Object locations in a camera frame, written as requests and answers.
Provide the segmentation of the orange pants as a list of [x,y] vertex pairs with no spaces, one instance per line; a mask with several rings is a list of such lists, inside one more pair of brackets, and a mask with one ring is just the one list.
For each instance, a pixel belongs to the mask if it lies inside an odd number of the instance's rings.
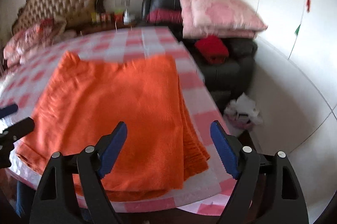
[[113,202],[160,197],[209,167],[169,55],[118,64],[66,52],[32,118],[34,131],[22,139],[17,156],[37,173],[52,153],[76,154],[126,124],[126,141],[102,181]]

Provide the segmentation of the floral folded quilt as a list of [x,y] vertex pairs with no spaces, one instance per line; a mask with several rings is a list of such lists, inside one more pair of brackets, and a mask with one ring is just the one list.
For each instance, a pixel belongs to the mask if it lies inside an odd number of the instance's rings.
[[41,50],[77,37],[75,30],[66,29],[66,24],[62,17],[43,19],[17,32],[3,49],[7,67],[22,65]]

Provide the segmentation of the wooden nightstand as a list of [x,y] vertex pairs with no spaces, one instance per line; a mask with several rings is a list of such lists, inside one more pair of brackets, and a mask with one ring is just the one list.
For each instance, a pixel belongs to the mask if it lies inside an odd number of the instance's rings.
[[124,28],[134,28],[138,25],[137,21],[132,21],[129,24],[124,24],[122,21],[118,22],[102,22],[99,24],[82,24],[77,27],[69,28],[68,30],[73,30],[79,36],[90,35],[93,33],[106,32],[106,31],[117,31]]

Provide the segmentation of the tufted beige carved headboard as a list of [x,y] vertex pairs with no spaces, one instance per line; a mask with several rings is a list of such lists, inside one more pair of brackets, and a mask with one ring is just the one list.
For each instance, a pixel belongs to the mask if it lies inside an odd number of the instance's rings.
[[15,35],[43,19],[63,18],[67,28],[91,22],[91,14],[104,13],[104,0],[26,0],[11,27]]

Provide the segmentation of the yellow green box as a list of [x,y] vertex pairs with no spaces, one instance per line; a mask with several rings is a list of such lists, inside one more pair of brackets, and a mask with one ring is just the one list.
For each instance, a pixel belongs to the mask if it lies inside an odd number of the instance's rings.
[[96,23],[100,22],[100,14],[98,14],[96,12],[92,13],[91,14],[91,22],[93,24],[96,24]]

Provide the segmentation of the red tin box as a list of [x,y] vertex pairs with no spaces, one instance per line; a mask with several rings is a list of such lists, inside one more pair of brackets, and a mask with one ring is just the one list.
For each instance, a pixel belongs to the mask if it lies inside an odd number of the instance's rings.
[[113,13],[101,13],[100,14],[100,21],[102,23],[112,23],[114,20],[114,14]]

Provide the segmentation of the white charger device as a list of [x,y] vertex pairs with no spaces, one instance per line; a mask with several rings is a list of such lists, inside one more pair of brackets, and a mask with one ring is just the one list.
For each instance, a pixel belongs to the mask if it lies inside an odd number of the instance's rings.
[[123,23],[130,24],[134,20],[134,16],[130,14],[130,12],[126,9],[123,15]]

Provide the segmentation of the red folded garment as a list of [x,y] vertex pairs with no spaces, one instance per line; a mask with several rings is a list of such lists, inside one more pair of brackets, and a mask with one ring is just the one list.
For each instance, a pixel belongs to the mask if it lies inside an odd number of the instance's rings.
[[202,57],[212,65],[223,64],[229,57],[229,50],[223,41],[214,35],[198,40],[194,47]]

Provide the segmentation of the maroon bolster cushion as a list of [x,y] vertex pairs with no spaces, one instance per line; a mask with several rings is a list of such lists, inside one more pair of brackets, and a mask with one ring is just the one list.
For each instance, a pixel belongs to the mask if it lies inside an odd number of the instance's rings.
[[158,23],[170,23],[170,24],[182,24],[181,11],[175,11],[170,9],[157,8],[151,11],[146,21],[153,24]]

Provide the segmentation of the lower pink pillow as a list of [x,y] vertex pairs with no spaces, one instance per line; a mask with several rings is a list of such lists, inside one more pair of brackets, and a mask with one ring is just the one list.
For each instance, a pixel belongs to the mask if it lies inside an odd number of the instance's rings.
[[215,29],[215,28],[201,28],[184,26],[183,38],[184,39],[199,39],[207,36],[217,36],[220,38],[247,38],[253,39],[257,35],[257,31],[238,30],[238,29]]

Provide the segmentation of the pink pillow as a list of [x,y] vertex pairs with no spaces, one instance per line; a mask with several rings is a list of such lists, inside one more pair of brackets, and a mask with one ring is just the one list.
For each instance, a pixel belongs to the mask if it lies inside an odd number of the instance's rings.
[[183,30],[263,32],[267,25],[242,0],[180,0]]
[[183,38],[184,39],[199,39],[207,36],[217,36],[220,38],[247,38],[253,39],[257,35],[257,31],[238,30],[238,29],[215,29],[215,28],[201,28],[184,26]]

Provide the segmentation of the upper pink pillow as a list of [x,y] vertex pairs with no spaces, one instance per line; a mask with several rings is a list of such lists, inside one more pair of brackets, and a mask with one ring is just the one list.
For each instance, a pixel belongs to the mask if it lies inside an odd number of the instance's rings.
[[183,30],[263,32],[267,25],[242,0],[180,0]]

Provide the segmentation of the wall power socket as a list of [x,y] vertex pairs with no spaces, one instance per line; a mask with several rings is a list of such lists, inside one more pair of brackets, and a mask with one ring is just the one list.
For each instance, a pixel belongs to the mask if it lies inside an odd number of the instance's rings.
[[120,5],[127,8],[130,6],[130,0],[120,0]]

